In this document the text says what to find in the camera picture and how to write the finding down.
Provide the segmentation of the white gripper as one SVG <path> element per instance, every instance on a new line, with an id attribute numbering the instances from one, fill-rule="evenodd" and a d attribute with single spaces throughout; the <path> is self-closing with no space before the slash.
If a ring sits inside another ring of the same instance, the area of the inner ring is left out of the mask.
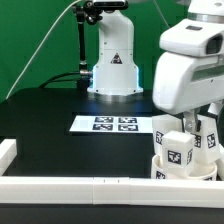
<path id="1" fill-rule="evenodd" d="M 153 102 L 183 113 L 187 132 L 200 131 L 195 108 L 224 99 L 224 24 L 184 19 L 165 31 L 156 66 Z"/>

